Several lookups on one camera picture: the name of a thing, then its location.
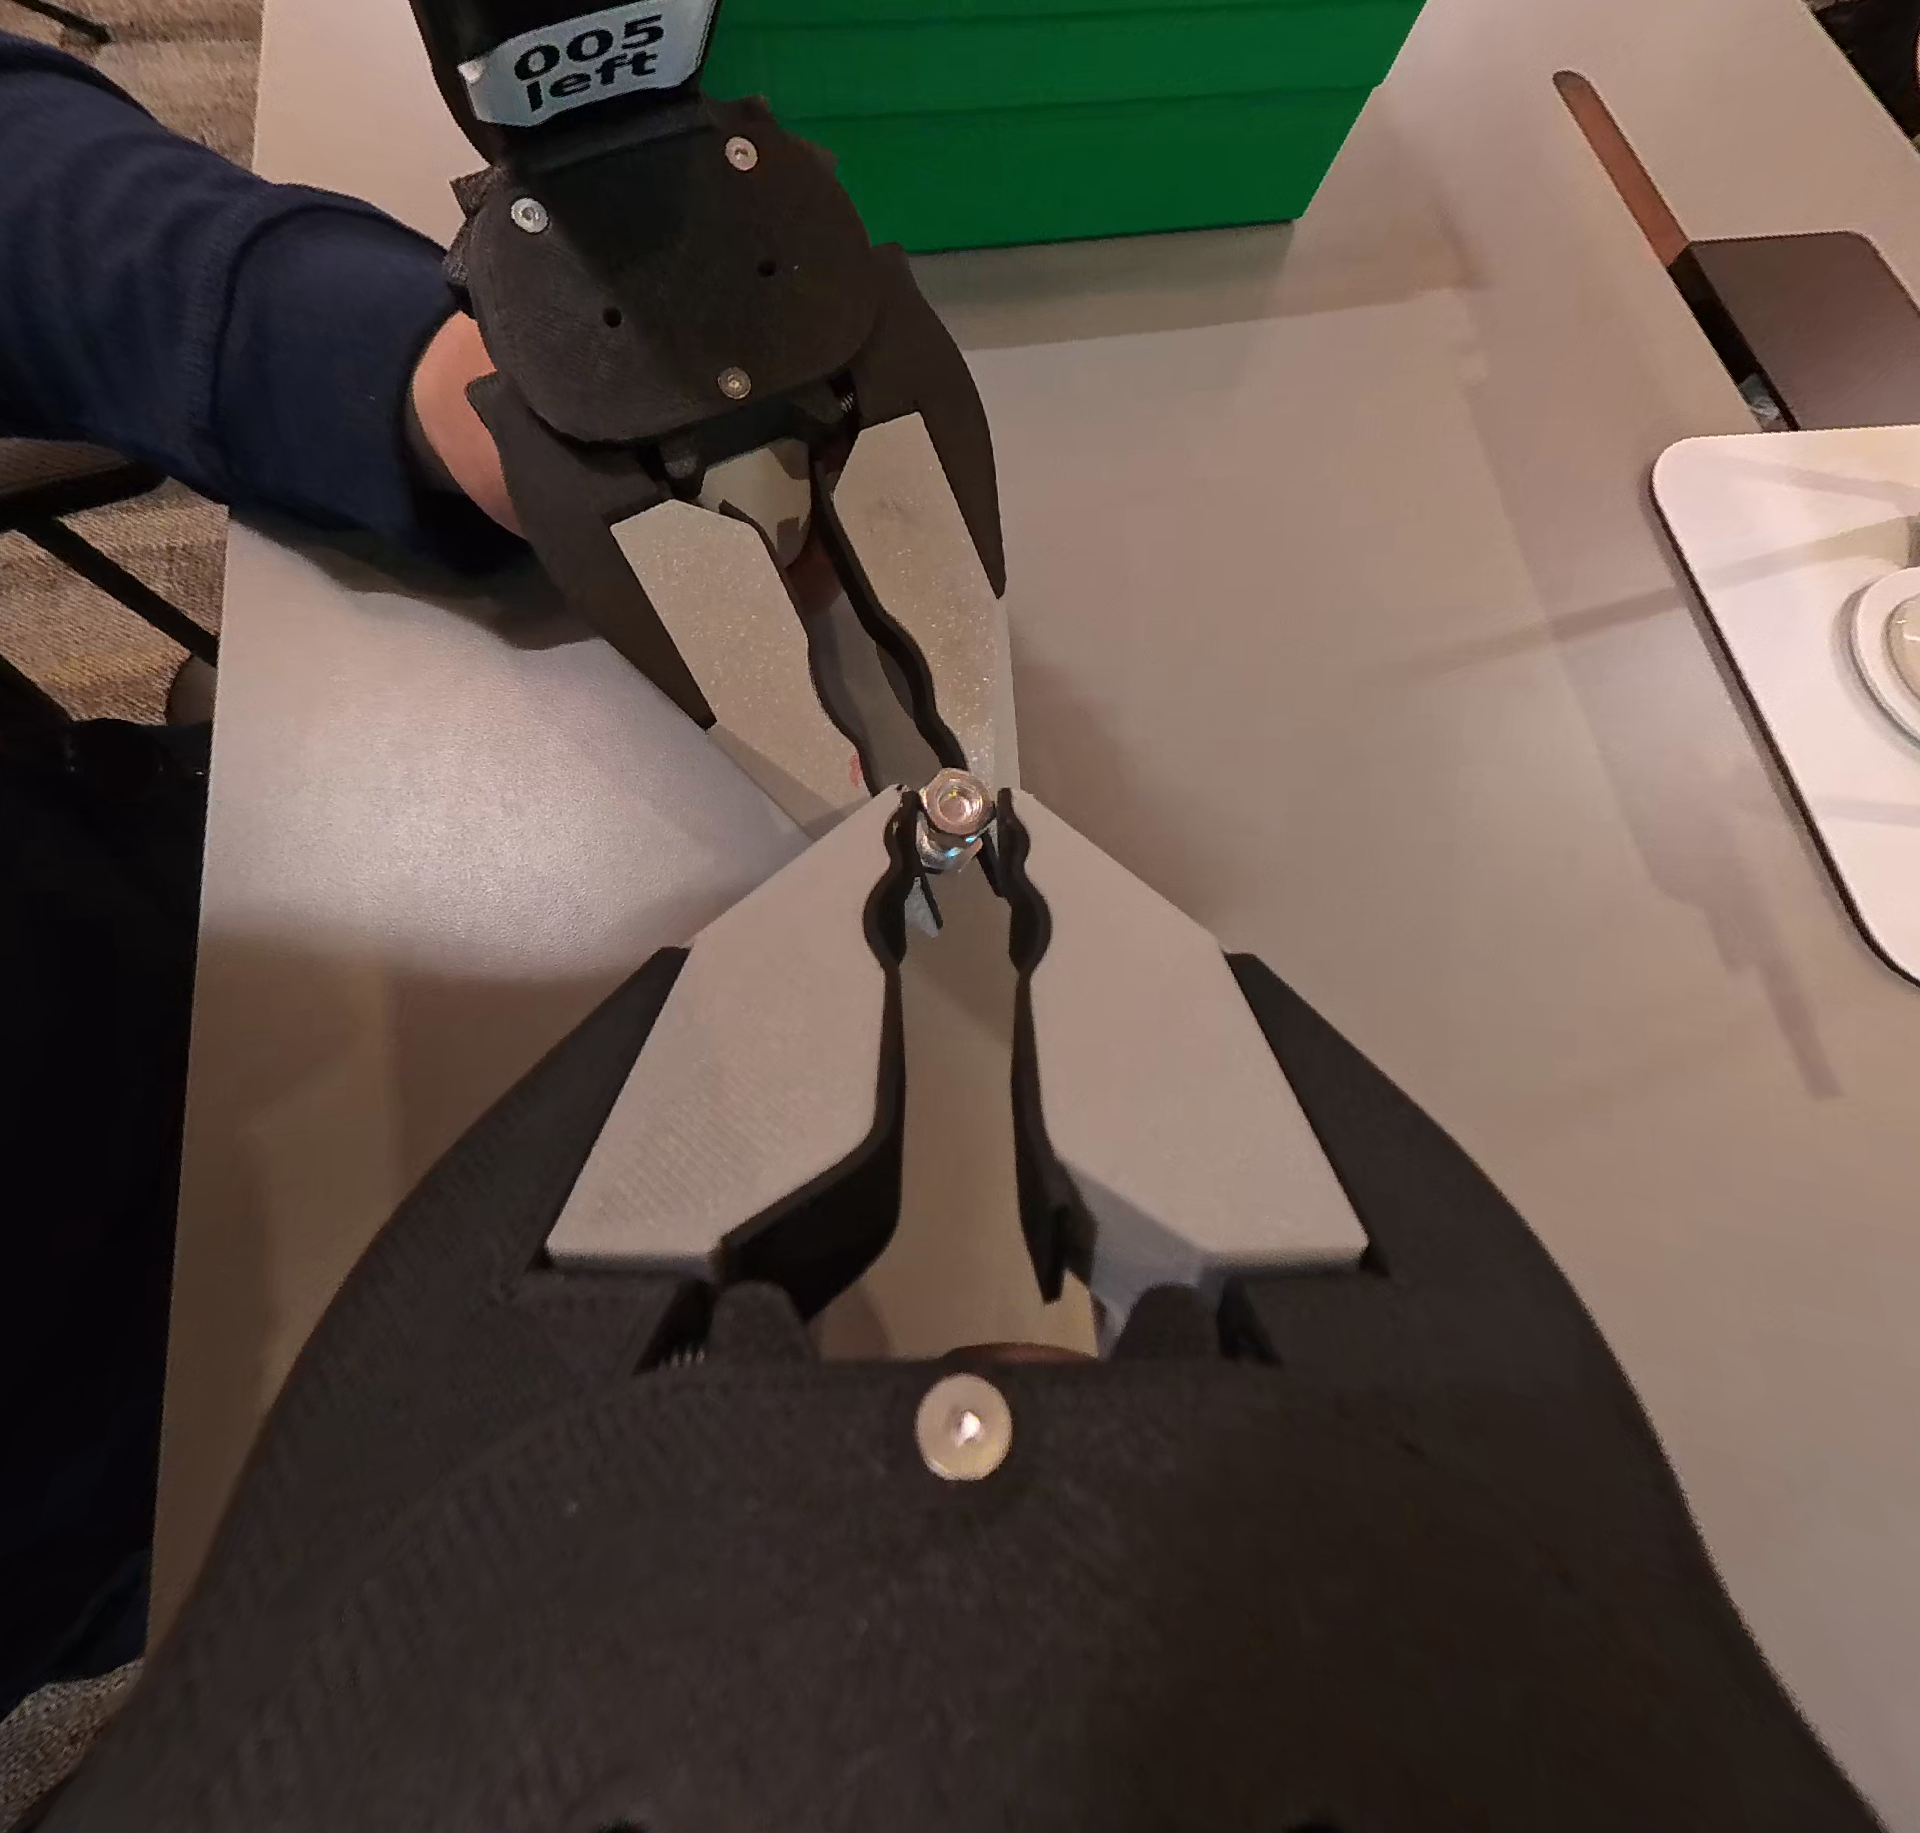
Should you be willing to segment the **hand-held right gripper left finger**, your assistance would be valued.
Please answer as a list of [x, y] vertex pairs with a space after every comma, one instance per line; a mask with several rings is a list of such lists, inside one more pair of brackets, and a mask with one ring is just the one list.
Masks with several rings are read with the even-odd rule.
[[870, 798], [642, 979], [666, 992], [543, 1243], [818, 1318], [900, 1212], [916, 798]]

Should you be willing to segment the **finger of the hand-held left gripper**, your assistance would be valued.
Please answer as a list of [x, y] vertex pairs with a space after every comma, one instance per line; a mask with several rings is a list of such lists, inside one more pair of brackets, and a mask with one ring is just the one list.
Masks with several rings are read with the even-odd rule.
[[708, 710], [710, 745], [804, 835], [900, 791], [874, 647], [842, 602], [796, 602], [752, 519], [659, 502], [610, 541]]
[[990, 795], [1015, 786], [1010, 622], [924, 418], [860, 431], [814, 519], [918, 738]]

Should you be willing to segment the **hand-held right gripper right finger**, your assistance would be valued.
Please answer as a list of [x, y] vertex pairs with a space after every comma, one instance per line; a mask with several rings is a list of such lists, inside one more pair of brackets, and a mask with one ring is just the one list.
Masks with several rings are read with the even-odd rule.
[[1355, 1269], [1368, 1237], [1216, 939], [1031, 792], [1001, 792], [1012, 1152], [1044, 1301]]

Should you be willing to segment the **silver bolt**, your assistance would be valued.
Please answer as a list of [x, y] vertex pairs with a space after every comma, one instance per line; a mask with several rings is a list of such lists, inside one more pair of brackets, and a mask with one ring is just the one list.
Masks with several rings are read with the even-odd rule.
[[[938, 771], [916, 795], [916, 817], [920, 812], [945, 835], [983, 835], [985, 846], [996, 823], [996, 795], [967, 771], [945, 768]], [[918, 865], [916, 886], [906, 898], [906, 925], [927, 939], [935, 939], [942, 926], [935, 890], [938, 880], [941, 877], [924, 877]]]

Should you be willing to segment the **person's left hand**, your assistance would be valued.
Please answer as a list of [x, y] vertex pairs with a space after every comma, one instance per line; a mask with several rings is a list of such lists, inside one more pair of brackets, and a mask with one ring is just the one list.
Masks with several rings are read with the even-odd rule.
[[405, 411], [410, 445], [437, 488], [463, 494], [505, 534], [525, 537], [498, 448], [470, 401], [470, 389], [490, 381], [494, 357], [482, 330], [469, 312], [450, 312], [410, 369]]

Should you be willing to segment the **green plastic bin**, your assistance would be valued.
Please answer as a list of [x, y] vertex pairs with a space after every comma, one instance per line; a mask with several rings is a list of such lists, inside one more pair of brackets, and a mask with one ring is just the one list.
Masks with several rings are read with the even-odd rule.
[[706, 93], [913, 254], [1303, 216], [1426, 0], [722, 0]]

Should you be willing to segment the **white and wood document stand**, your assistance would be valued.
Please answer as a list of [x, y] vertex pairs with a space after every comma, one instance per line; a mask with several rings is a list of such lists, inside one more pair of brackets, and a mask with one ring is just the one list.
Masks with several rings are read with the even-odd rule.
[[1682, 438], [1652, 502], [1867, 946], [1916, 979], [1916, 427]]

